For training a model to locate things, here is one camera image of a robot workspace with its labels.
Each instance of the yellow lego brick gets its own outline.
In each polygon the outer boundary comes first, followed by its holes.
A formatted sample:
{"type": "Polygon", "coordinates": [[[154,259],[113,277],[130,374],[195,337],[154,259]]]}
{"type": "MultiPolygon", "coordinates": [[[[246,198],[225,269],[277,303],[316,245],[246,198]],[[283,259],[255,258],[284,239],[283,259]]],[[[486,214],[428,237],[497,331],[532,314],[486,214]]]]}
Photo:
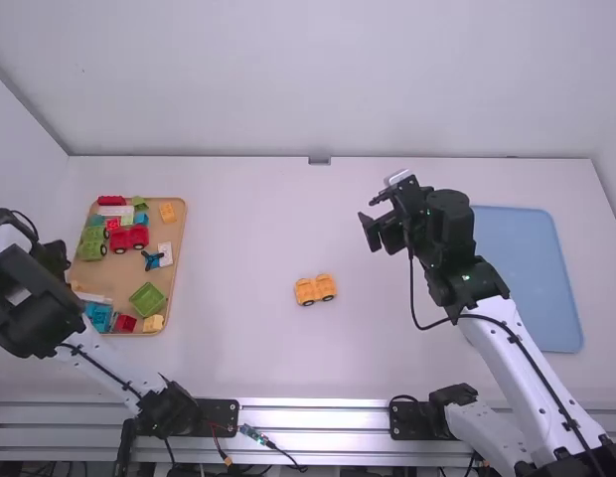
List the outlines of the yellow lego brick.
{"type": "Polygon", "coordinates": [[[145,318],[142,323],[143,333],[155,333],[160,331],[165,326],[165,318],[162,315],[151,315],[149,318],[145,318]]]}
{"type": "Polygon", "coordinates": [[[160,217],[165,224],[173,224],[176,222],[176,213],[173,210],[173,205],[170,202],[166,202],[160,205],[160,217]]]}

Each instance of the wire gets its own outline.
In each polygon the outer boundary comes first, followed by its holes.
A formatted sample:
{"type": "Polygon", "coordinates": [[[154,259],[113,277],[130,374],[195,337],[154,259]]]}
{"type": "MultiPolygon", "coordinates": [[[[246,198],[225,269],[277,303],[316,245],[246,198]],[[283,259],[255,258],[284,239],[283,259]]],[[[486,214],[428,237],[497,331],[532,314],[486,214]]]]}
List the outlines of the wire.
{"type": "Polygon", "coordinates": [[[264,475],[266,472],[268,472],[270,469],[272,468],[272,464],[269,465],[268,467],[266,467],[264,470],[262,470],[261,472],[259,472],[258,474],[246,474],[246,475],[252,475],[255,477],[261,477],[262,475],[264,475]]]}
{"type": "Polygon", "coordinates": [[[68,343],[61,343],[59,346],[63,348],[69,348],[72,350],[73,355],[80,355],[84,360],[91,363],[93,366],[103,371],[106,375],[112,378],[114,381],[119,383],[124,391],[129,391],[133,395],[135,395],[138,399],[142,399],[142,395],[130,384],[123,381],[117,375],[108,370],[105,366],[103,366],[98,361],[94,360],[90,355],[88,355],[85,351],[83,351],[80,346],[69,345],[68,343]]]}
{"type": "Polygon", "coordinates": [[[30,225],[30,228],[32,229],[32,232],[34,233],[35,237],[37,238],[37,241],[39,241],[39,231],[37,231],[37,227],[30,220],[30,218],[28,218],[28,216],[26,216],[25,214],[23,214],[22,212],[19,212],[19,211],[10,211],[10,212],[12,214],[17,214],[17,215],[21,216],[30,225]]]}
{"type": "Polygon", "coordinates": [[[409,311],[411,312],[411,319],[414,321],[414,325],[420,331],[431,330],[443,323],[451,321],[450,318],[443,318],[442,320],[435,321],[429,325],[421,326],[416,319],[416,312],[414,311],[414,261],[412,253],[409,254],[409,311]]]}
{"type": "Polygon", "coordinates": [[[476,452],[472,452],[471,459],[469,459],[469,465],[467,466],[467,472],[465,472],[465,477],[469,476],[469,473],[474,468],[474,460],[476,459],[476,452]]]}
{"type": "Polygon", "coordinates": [[[297,461],[294,459],[294,457],[290,455],[288,452],[286,452],[285,450],[281,450],[279,447],[277,447],[277,451],[281,452],[283,455],[285,455],[292,461],[293,465],[287,466],[289,469],[296,470],[301,474],[305,474],[306,472],[308,472],[308,466],[299,465],[297,461]]]}
{"type": "MultiPolygon", "coordinates": [[[[442,320],[438,320],[438,321],[436,321],[436,322],[434,322],[434,323],[432,323],[430,325],[426,325],[426,326],[420,326],[418,324],[418,321],[416,320],[416,315],[414,314],[414,287],[413,287],[413,284],[414,284],[414,271],[413,271],[414,270],[414,266],[413,266],[413,258],[412,257],[413,257],[413,254],[410,253],[409,254],[409,285],[410,285],[409,286],[409,306],[410,306],[410,310],[411,310],[411,317],[414,320],[414,324],[416,325],[416,328],[418,328],[421,331],[426,331],[426,330],[430,330],[431,328],[435,328],[436,326],[439,326],[439,325],[441,325],[443,323],[447,323],[448,321],[451,321],[451,319],[449,317],[443,318],[442,320]]],[[[504,324],[504,323],[502,323],[502,322],[500,322],[498,320],[495,320],[495,319],[493,319],[493,318],[491,318],[489,316],[479,315],[479,314],[476,314],[476,313],[463,313],[463,314],[458,315],[458,319],[462,319],[462,318],[471,318],[471,319],[477,319],[477,320],[484,320],[484,321],[487,321],[489,323],[493,323],[493,324],[497,325],[498,327],[502,328],[503,330],[505,330],[507,332],[507,334],[511,338],[510,341],[512,343],[516,344],[520,348],[521,352],[523,353],[523,355],[525,355],[525,358],[527,358],[527,361],[529,362],[531,367],[536,372],[536,375],[538,375],[539,380],[542,382],[542,384],[544,385],[544,387],[546,388],[546,390],[548,391],[548,393],[550,394],[552,399],[557,404],[559,412],[564,416],[564,419],[566,420],[566,424],[573,431],[573,433],[577,437],[577,440],[579,440],[580,444],[582,445],[582,447],[586,451],[586,454],[588,455],[589,460],[591,461],[593,467],[595,468],[595,471],[597,472],[597,475],[599,477],[606,477],[606,475],[604,474],[604,471],[602,470],[601,466],[599,465],[599,462],[597,461],[597,458],[595,457],[595,455],[593,454],[590,446],[588,445],[588,442],[586,442],[586,439],[584,438],[584,436],[582,435],[582,433],[578,429],[577,423],[572,418],[572,416],[570,415],[570,413],[568,412],[568,410],[566,409],[566,407],[562,403],[561,399],[559,398],[559,396],[557,395],[557,393],[555,392],[553,387],[550,385],[550,383],[548,382],[548,380],[546,379],[546,377],[542,373],[542,371],[539,368],[538,364],[536,363],[534,358],[531,356],[529,351],[527,351],[527,348],[525,348],[525,345],[523,345],[522,341],[520,341],[518,339],[516,334],[506,324],[504,324]]]]}
{"type": "Polygon", "coordinates": [[[171,468],[173,469],[176,466],[176,458],[173,455],[173,450],[171,450],[171,444],[169,443],[169,439],[165,437],[165,447],[167,447],[167,452],[169,452],[169,458],[171,459],[171,468]]]}

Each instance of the green toy car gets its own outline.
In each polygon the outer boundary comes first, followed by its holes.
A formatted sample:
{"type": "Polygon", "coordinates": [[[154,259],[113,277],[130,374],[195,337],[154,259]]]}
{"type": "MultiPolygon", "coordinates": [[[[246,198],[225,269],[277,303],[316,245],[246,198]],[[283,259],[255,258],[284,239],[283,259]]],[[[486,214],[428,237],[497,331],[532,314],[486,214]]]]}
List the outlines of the green toy car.
{"type": "Polygon", "coordinates": [[[102,260],[107,255],[104,238],[100,240],[84,240],[77,248],[77,256],[84,261],[102,260]]]}
{"type": "Polygon", "coordinates": [[[109,231],[105,226],[85,227],[80,234],[80,239],[88,241],[109,239],[109,231]]]}
{"type": "Polygon", "coordinates": [[[102,260],[107,255],[106,239],[109,231],[104,226],[85,227],[80,234],[77,257],[84,261],[102,260]]]}

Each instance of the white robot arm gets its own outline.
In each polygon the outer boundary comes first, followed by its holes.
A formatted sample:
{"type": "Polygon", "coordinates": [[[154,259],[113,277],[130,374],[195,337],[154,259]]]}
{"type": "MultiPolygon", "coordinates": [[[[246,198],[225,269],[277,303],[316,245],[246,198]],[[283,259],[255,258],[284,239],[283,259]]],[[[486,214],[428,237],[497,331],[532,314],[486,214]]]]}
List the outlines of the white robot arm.
{"type": "Polygon", "coordinates": [[[93,328],[65,283],[65,244],[41,245],[34,225],[15,214],[0,209],[0,346],[20,358],[72,364],[120,396],[139,424],[161,439],[198,423],[198,403],[184,389],[126,365],[93,328]]]}
{"type": "Polygon", "coordinates": [[[496,269],[475,254],[469,198],[420,187],[405,170],[386,178],[370,205],[386,200],[393,210],[377,219],[359,213],[371,251],[406,249],[410,288],[412,261],[418,258],[431,297],[448,317],[419,325],[410,294],[414,324],[421,331],[444,323],[458,326],[485,360],[520,429],[479,402],[468,385],[431,393],[429,404],[436,411],[419,411],[415,425],[427,419],[425,428],[434,429],[435,416],[441,415],[443,429],[470,444],[503,476],[616,475],[616,444],[550,367],[496,269]]]}

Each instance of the white background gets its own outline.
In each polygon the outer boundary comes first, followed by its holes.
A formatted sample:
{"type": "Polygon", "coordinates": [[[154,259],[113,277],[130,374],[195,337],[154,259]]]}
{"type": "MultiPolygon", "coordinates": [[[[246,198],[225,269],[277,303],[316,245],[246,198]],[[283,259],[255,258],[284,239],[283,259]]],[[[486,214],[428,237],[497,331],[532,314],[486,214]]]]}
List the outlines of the white background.
{"type": "Polygon", "coordinates": [[[616,0],[0,0],[0,66],[75,154],[587,156],[616,0]]]}

